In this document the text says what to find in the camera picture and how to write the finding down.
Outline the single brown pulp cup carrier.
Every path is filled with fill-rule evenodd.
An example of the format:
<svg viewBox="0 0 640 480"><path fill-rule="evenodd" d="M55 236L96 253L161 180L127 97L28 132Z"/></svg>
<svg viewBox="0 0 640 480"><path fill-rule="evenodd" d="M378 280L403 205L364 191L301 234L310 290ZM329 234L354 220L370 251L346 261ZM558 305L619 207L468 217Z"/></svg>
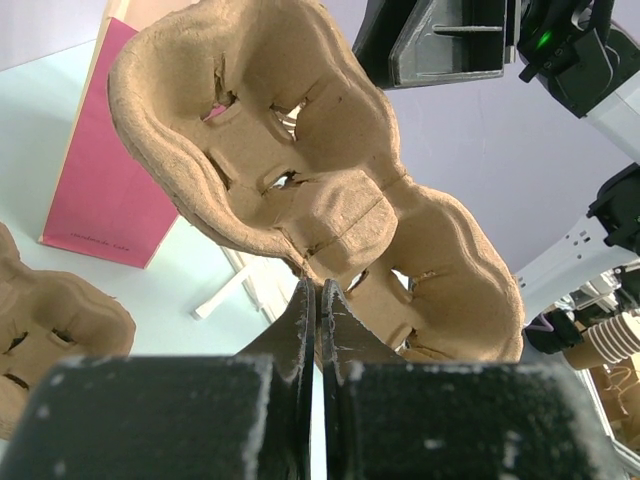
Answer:
<svg viewBox="0 0 640 480"><path fill-rule="evenodd" d="M216 243L336 281L417 361L512 362L515 278L470 212L400 159L386 95L316 1L202 1L138 32L108 76L115 130Z"/></svg>

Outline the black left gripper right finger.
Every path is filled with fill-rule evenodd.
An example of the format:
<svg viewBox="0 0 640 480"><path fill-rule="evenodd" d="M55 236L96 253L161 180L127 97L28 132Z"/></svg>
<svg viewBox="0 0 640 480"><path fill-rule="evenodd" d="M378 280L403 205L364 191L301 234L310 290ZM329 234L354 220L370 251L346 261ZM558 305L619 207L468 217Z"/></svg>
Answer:
<svg viewBox="0 0 640 480"><path fill-rule="evenodd" d="M331 479L621 479L583 384L553 363L411 363L321 293Z"/></svg>

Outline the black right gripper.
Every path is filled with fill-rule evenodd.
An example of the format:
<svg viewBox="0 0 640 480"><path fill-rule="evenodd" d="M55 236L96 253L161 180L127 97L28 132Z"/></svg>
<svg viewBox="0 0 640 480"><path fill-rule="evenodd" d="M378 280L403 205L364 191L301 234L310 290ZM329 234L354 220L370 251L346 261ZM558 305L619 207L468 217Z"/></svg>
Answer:
<svg viewBox="0 0 640 480"><path fill-rule="evenodd" d="M383 90L498 78L505 1L368 0L352 50Z"/></svg>

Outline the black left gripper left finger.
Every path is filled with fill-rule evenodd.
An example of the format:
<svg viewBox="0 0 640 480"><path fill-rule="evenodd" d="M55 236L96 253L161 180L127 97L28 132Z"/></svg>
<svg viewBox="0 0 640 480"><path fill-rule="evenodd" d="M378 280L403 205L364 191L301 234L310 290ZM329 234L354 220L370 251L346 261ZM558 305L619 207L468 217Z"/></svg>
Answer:
<svg viewBox="0 0 640 480"><path fill-rule="evenodd" d="M73 357L29 400L5 479L306 479L315 288L233 356Z"/></svg>

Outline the pink kraft paper bag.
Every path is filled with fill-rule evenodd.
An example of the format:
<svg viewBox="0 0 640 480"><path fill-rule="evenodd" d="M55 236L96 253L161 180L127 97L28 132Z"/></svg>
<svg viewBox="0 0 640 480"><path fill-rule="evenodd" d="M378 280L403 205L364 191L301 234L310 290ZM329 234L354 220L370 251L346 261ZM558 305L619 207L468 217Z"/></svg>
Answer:
<svg viewBox="0 0 640 480"><path fill-rule="evenodd" d="M175 208L115 133L107 77L136 32L186 5L177 0L107 3L41 244L144 269L173 226Z"/></svg>

